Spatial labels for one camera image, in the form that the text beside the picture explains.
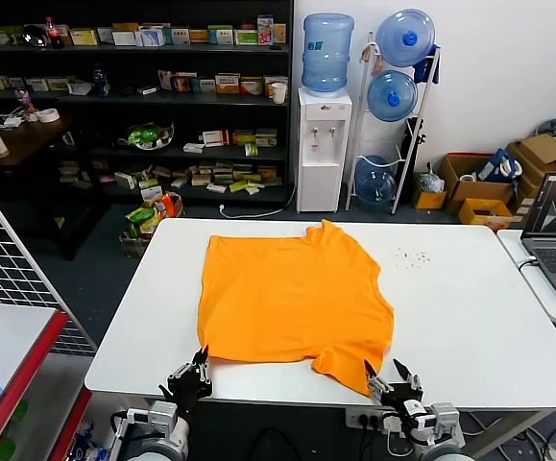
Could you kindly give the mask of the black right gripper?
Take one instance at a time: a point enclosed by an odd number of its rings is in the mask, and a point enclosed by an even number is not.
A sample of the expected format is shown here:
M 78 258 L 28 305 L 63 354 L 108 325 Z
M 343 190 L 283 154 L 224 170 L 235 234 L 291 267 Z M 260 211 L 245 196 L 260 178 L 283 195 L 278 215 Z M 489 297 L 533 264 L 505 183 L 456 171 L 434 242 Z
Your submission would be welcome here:
M 363 363 L 370 395 L 380 397 L 382 406 L 394 409 L 403 418 L 415 418 L 424 414 L 423 388 L 418 375 L 412 374 L 407 366 L 394 358 L 393 363 L 405 382 L 387 384 L 367 359 Z

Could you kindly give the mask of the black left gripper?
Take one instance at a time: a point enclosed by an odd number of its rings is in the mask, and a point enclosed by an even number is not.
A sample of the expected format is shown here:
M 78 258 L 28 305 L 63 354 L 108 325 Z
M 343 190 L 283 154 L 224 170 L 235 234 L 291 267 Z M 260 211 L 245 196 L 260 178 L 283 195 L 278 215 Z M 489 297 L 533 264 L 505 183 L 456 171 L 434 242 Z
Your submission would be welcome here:
M 166 386 L 158 386 L 164 399 L 177 406 L 179 417 L 192 417 L 197 402 L 211 396 L 213 386 L 208 374 L 208 359 L 208 346 L 201 347 L 167 378 Z

